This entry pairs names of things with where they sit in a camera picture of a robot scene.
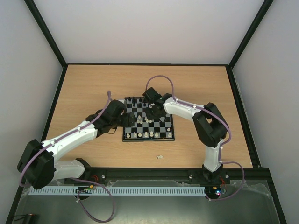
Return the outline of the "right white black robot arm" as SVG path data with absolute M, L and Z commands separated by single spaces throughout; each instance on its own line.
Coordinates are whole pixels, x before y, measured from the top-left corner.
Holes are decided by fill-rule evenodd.
M 205 145 L 205 159 L 202 176 L 206 182 L 213 183 L 219 179 L 223 165 L 221 153 L 229 127 L 217 106 L 213 103 L 197 105 L 183 101 L 169 93 L 163 96 L 154 88 L 143 93 L 148 119 L 158 119 L 166 114 L 176 115 L 191 121 L 196 129 L 199 140 Z

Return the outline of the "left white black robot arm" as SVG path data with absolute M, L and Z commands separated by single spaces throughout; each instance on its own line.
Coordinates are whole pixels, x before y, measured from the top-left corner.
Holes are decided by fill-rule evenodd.
M 84 164 L 79 160 L 61 161 L 61 158 L 111 129 L 132 127 L 137 118 L 125 109 L 123 102 L 112 100 L 73 129 L 42 142 L 30 141 L 17 165 L 20 179 L 26 179 L 34 189 L 41 189 L 53 180 L 79 178 L 85 172 Z

